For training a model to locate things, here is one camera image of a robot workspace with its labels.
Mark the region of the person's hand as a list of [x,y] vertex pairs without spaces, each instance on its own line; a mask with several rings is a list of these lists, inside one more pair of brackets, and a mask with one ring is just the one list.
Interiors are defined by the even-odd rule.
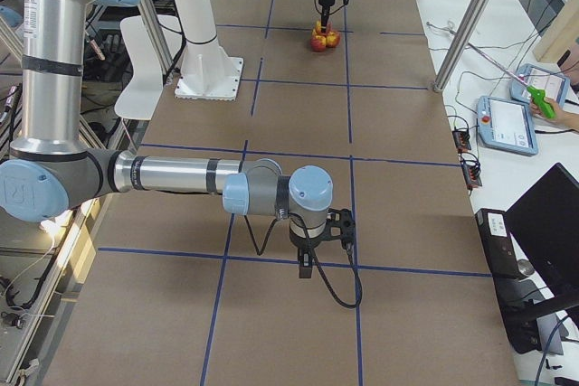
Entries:
[[551,124],[565,127],[566,129],[572,129],[574,131],[579,130],[579,115],[577,113],[563,110],[555,100],[550,99],[549,97],[545,97],[544,102],[551,106],[555,115],[552,118],[546,118],[540,107],[538,107],[534,102],[530,102],[530,110],[535,116],[543,118]]

